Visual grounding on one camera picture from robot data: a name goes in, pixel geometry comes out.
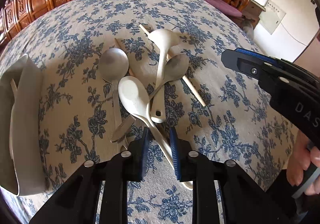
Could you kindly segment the person's right hand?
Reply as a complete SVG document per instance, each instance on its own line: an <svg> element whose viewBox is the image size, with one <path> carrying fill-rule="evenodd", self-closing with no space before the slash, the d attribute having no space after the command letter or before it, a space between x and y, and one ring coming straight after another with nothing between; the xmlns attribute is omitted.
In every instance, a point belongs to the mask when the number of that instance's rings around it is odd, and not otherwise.
<svg viewBox="0 0 320 224"><path fill-rule="evenodd" d="M307 145L310 140L300 130L297 133L292 154L290 155L286 176L291 186L299 186L303 180L304 170L307 170L311 163L319 167L319 149L313 147L310 151Z"/></svg>

